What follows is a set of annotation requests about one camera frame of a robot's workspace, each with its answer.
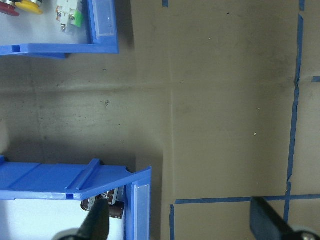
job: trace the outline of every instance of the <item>concrete floor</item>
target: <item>concrete floor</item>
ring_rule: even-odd
[[[284,195],[298,1],[117,7],[119,55],[0,58],[0,153],[14,162],[151,165],[153,239],[169,239],[177,199]],[[311,83],[320,76],[319,10],[306,1],[292,194],[319,193],[320,85]],[[283,214],[283,202],[271,204]],[[290,209],[291,224],[320,232],[320,200]],[[176,240],[212,236],[253,239],[249,203],[175,206]]]

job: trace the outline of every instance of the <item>blue painter's tape line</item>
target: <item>blue painter's tape line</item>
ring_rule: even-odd
[[[294,154],[296,146],[296,131],[298,120],[298,103],[299,103],[299,82],[300,82],[300,70],[302,63],[302,48],[303,48],[303,36],[304,36],[304,19],[301,15],[298,17],[298,34],[297,34],[297,57],[296,57],[296,70],[295,70],[295,89],[294,89],[294,101],[292,105],[291,116],[291,131],[290,131],[290,144],[289,144],[289,157],[287,168],[287,182],[293,174],[294,169]]]
[[[169,7],[169,0],[162,0],[162,7]]]
[[[303,40],[304,40],[304,18],[299,14],[299,17],[298,17],[298,34],[297,34],[298,54],[297,54],[297,57],[296,57],[296,70],[295,70],[295,84],[296,84],[296,87],[299,87],[299,82],[300,82],[300,70],[301,70],[301,63],[302,63]]]
[[[216,203],[243,203],[250,202],[251,196],[243,197],[218,197],[218,198],[199,198],[199,199],[178,199],[175,204],[216,204]],[[267,201],[285,200],[286,196],[265,196]]]
[[[305,0],[300,0],[299,1],[299,8],[300,8],[300,11],[304,11],[305,10]]]
[[[319,83],[319,82],[320,82],[320,76],[314,76],[314,77],[312,78],[312,82],[313,82],[313,83]]]
[[[291,195],[291,182],[288,184],[287,194],[284,196],[264,196],[267,201],[287,201],[287,200],[311,200],[320,199],[320,194]],[[175,204],[217,204],[217,203],[243,203],[250,202],[251,196],[243,197],[217,197],[217,198],[194,198],[177,199]]]
[[[170,204],[170,240],[175,240],[175,206]]]
[[[291,182],[288,181],[286,185],[286,193],[287,199],[284,201],[284,211],[283,211],[283,220],[288,223],[289,221],[289,210],[290,210],[290,196],[291,196]]]
[[[290,200],[312,200],[320,199],[320,194],[291,195]]]

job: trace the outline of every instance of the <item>electrical component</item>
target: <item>electrical component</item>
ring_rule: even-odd
[[[13,17],[18,17],[20,13],[16,12],[16,0],[0,0],[0,13]]]
[[[84,20],[81,0],[57,0],[55,12],[62,32],[69,32],[70,25],[81,28]]]
[[[16,1],[15,5],[17,8],[24,10],[28,13],[41,15],[44,12],[40,9],[42,0],[19,0]]]
[[[85,211],[90,211],[93,205],[95,204],[95,201],[99,199],[107,199],[109,205],[114,205],[117,201],[119,188],[104,192],[98,196],[89,197],[86,200],[83,200],[81,202],[81,208]]]

